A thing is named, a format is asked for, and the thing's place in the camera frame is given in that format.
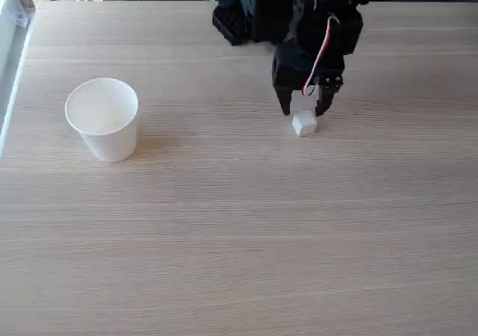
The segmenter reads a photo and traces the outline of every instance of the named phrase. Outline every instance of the table surface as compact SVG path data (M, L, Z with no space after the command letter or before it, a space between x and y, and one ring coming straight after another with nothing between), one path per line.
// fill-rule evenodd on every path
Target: table surface
M0 333L475 335L478 7L362 8L305 139L273 48L229 46L212 9L40 6L0 163ZM99 76L140 96L124 163L63 115Z

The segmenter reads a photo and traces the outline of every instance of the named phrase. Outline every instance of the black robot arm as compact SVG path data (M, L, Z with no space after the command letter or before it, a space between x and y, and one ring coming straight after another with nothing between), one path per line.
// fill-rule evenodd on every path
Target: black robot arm
M294 90L320 89L316 114L340 90L344 56L352 54L363 26L358 4L370 0L219 0L213 24L233 45L246 40L276 43L273 86L290 113Z

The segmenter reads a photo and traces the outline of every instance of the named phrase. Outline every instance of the white paper cup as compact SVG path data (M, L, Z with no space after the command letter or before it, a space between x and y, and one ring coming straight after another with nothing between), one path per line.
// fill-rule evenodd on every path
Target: white paper cup
M125 82L96 78L69 95L65 114L97 158L119 162L136 149L139 107L135 91Z

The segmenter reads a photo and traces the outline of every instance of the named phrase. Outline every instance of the red and white wire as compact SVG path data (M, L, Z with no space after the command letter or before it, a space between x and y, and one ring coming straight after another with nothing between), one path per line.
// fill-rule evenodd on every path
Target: red and white wire
M314 76L315 70L316 70L316 68L317 68L317 65L319 64L320 59L322 58L324 52L325 52L326 49L327 49L327 46L329 45L329 41L330 41L330 31L331 31L330 22L331 22L333 19L334 19L338 24L341 23L340 21L338 21L338 19L337 19L337 17L336 17L335 15L331 15L331 16L329 16L329 18L327 19L326 36L323 38L322 46L320 47L319 53L317 54L317 58L315 59L314 65L313 65L313 67L312 67L311 74L310 74L310 76L307 78L307 81L305 82L304 87L302 88L302 95L303 95L303 96L305 96L305 90L307 89L308 84L310 84L311 79L312 79L312 77ZM311 96L312 93L315 92L315 89L317 88L317 85L318 85L318 84L315 84L314 89L313 89L307 96Z

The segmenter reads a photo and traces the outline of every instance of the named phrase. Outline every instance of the white cube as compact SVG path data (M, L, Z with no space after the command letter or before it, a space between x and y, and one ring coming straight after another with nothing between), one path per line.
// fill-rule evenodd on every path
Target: white cube
M308 136L317 129L317 117L311 110L300 111L294 114L292 126L299 137Z

